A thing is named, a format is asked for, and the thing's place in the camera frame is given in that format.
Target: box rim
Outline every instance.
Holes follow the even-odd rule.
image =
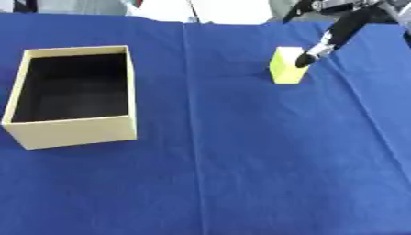
[[[137,135],[135,70],[129,47],[126,48],[126,64],[128,85],[128,116],[131,117],[132,127]]]
[[[53,55],[53,56],[36,56],[34,55],[36,52],[42,52],[42,51],[60,51],[60,52],[78,52],[78,50],[104,50],[104,49],[121,49],[128,56],[131,58],[130,53],[129,53],[129,48],[128,45],[107,45],[107,46],[93,46],[93,47],[67,47],[67,48],[49,48],[49,49],[29,49],[29,50],[24,50],[23,52],[23,57],[21,59],[20,65],[18,67],[18,72],[16,79],[14,81],[14,84],[12,86],[10,96],[8,98],[8,101],[6,103],[6,109],[3,114],[2,120],[1,120],[1,125],[10,125],[10,124],[28,124],[28,123],[40,123],[40,122],[56,122],[56,121],[74,121],[74,120],[84,120],[84,119],[96,119],[96,118],[117,118],[117,117],[130,117],[132,115],[130,113],[130,110],[126,115],[121,115],[121,116],[110,116],[110,117],[89,117],[89,118],[71,118],[71,119],[63,119],[63,120],[47,120],[47,121],[32,121],[32,122],[12,122],[13,116],[16,113],[16,108],[18,101],[21,96],[21,91],[23,89],[23,85],[26,81],[26,76],[28,72],[29,65],[31,64],[31,59],[32,58],[42,58],[42,57],[63,57],[63,56],[74,56],[74,55],[94,55],[95,53],[90,53],[90,51],[85,51],[84,53],[78,53],[78,54],[64,54],[64,55]],[[120,53],[120,51],[110,51],[102,53],[102,54],[117,54]],[[126,66],[127,71],[129,69],[134,72],[134,68],[132,64],[130,66],[127,64]],[[129,87],[132,85],[134,88],[134,78],[131,80],[128,75],[127,75],[127,85],[128,85],[128,91],[130,90]],[[130,96],[132,94],[128,94],[128,102],[130,102]],[[128,104],[128,106],[132,105],[135,107],[135,101],[133,101],[133,104]]]

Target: open box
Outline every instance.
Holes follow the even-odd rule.
[[[127,46],[26,50],[3,127],[26,149],[135,140]]]

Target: yellow block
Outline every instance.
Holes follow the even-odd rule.
[[[298,56],[304,53],[298,47],[278,47],[270,62],[272,79],[277,84],[299,84],[309,66],[295,67]]]

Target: cardboard box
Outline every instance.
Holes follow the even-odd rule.
[[[295,62],[301,54],[302,48],[278,47],[270,63],[272,79],[277,84],[299,84],[309,66],[297,68]]]
[[[3,127],[26,149],[135,140],[127,46],[26,50]]]

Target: blue cloth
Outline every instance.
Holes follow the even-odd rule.
[[[0,15],[0,108],[24,49],[127,44],[139,139],[25,151],[0,130],[2,235],[411,234],[411,51],[370,25],[303,82],[267,70],[327,24]]]

